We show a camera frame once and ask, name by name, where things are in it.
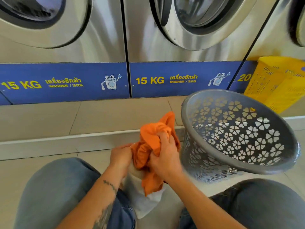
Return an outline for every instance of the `hand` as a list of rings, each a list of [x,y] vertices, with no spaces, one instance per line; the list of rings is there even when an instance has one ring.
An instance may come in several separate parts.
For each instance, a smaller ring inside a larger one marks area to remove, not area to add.
[[[126,176],[132,161],[132,150],[130,148],[132,144],[129,143],[111,150],[109,167],[116,169],[122,175],[122,178]]]
[[[151,166],[156,174],[168,183],[173,177],[182,174],[182,167],[173,136],[168,139],[165,132],[158,136],[161,140],[160,156],[150,154]]]

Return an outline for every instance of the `stainless steel washing machine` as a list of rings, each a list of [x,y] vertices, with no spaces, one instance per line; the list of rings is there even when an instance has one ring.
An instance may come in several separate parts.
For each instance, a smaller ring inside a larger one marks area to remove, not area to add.
[[[275,2],[124,0],[132,96],[226,89]]]
[[[121,11],[120,0],[0,0],[2,94],[13,104],[129,97]],[[116,88],[102,88],[111,76]]]
[[[244,92],[261,56],[305,59],[305,0],[279,0],[230,90]]]

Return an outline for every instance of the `person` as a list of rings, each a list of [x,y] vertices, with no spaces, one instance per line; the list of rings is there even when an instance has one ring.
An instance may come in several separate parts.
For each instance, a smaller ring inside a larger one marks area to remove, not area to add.
[[[151,166],[185,208],[179,229],[302,229],[305,203],[287,186],[252,179],[208,198],[183,173],[173,137],[165,133]],[[114,148],[101,175],[79,158],[55,160],[28,181],[15,229],[133,229],[136,215],[120,183],[132,160],[131,144]]]

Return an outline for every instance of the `forearm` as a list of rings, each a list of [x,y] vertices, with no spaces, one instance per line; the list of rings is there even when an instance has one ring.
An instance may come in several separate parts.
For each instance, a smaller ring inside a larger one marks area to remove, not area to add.
[[[184,174],[171,178],[168,184],[180,197],[198,229],[245,229]]]
[[[56,229],[106,228],[122,178],[118,169],[109,166]]]

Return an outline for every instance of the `jeans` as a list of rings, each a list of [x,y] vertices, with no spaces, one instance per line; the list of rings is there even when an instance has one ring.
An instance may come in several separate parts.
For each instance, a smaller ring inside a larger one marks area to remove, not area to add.
[[[79,158],[63,158],[45,165],[25,187],[14,229],[55,229],[100,175]],[[293,190],[275,181],[246,180],[211,199],[248,229],[305,228],[304,201]],[[107,228],[134,229],[136,216],[129,204],[119,189]],[[178,228],[196,228],[185,208]]]

